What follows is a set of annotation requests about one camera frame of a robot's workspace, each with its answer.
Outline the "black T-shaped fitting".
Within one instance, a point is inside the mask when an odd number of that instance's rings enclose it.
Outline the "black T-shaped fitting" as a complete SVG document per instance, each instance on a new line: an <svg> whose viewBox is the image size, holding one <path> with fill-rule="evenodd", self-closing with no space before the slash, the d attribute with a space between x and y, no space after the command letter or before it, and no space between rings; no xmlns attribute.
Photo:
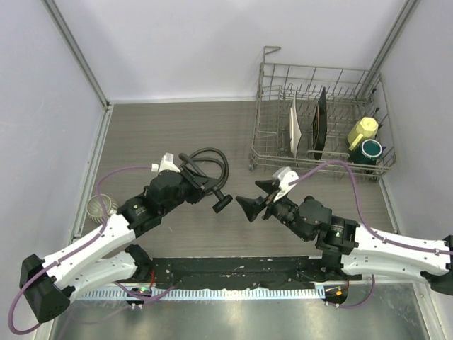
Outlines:
<svg viewBox="0 0 453 340"><path fill-rule="evenodd" d="M226 206L228 206L228 204L230 204L233 198L229 194L224 195L219 188L214 188L212 192L218 200L218 202L212 206L212 209L216 213L220 213Z"/></svg>

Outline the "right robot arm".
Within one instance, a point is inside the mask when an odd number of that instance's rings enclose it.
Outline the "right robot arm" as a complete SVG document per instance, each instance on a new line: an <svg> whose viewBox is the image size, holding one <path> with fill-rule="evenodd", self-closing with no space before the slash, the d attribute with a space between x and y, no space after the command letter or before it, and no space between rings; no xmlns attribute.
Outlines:
<svg viewBox="0 0 453 340"><path fill-rule="evenodd" d="M418 239L366 227L333 214L313 196L300 204L279 196L273 181L256 181L267 195L237 196L249 222L274 217L304 242L314 242L326 258L323 277L378 275L411 279L443 295L452 294L452 237Z"/></svg>

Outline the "white plate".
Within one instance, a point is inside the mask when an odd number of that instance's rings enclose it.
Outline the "white plate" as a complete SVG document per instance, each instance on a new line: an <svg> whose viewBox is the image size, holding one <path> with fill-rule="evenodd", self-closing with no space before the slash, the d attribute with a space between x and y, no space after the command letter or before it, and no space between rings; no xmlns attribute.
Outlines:
<svg viewBox="0 0 453 340"><path fill-rule="evenodd" d="M297 101L296 97L294 97L289 110L289 145L294 157L297 157L297 150L301 138L302 132L297 116Z"/></svg>

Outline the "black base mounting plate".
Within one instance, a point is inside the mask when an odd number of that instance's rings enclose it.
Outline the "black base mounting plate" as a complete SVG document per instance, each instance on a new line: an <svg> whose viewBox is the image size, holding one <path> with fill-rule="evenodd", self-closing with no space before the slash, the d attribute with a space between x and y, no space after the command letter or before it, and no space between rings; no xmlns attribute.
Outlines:
<svg viewBox="0 0 453 340"><path fill-rule="evenodd" d="M182 290L290 290L362 280L343 273L339 261L310 256L155 258L151 272L157 288Z"/></svg>

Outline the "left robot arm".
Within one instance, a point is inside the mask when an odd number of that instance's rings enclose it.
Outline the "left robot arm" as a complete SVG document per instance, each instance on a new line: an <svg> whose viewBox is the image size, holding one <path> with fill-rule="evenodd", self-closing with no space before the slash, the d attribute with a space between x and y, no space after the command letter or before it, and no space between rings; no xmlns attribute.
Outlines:
<svg viewBox="0 0 453 340"><path fill-rule="evenodd" d="M43 258L26 257L19 295L43 324L60 316L78 296L102 285L130 278L144 282L152 262L133 241L159 226L179 205L196 204L223 185L223 178L209 177L193 167L160 165L142 193L85 237Z"/></svg>

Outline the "yellow mug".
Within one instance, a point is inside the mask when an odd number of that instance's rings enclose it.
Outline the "yellow mug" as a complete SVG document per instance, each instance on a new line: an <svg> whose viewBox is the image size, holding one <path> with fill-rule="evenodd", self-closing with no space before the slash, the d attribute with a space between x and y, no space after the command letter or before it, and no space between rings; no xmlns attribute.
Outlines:
<svg viewBox="0 0 453 340"><path fill-rule="evenodd" d="M348 149L353 151L364 139L373 138L376 135L378 128L379 124L374 118L364 117L357 121L347 136L349 144Z"/></svg>

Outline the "dark green mug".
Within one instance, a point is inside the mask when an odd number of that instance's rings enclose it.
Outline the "dark green mug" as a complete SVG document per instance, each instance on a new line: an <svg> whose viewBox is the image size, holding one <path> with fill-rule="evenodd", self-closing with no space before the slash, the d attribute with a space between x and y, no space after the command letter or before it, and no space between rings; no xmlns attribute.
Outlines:
<svg viewBox="0 0 453 340"><path fill-rule="evenodd" d="M375 139L363 140L350 153L350 161L356 164L371 164L378 160L384 151L384 147Z"/></svg>

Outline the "ribbed grey cup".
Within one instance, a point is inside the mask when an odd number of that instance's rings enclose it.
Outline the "ribbed grey cup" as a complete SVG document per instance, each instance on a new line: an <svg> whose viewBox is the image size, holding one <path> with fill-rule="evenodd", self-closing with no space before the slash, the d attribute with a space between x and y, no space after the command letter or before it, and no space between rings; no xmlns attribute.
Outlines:
<svg viewBox="0 0 453 340"><path fill-rule="evenodd" d="M86 213L98 225L101 225L105 219L101 203L105 206L107 217L116 214L118 209L117 202L106 194L102 193L101 198L98 198L96 195L91 197L86 205Z"/></svg>

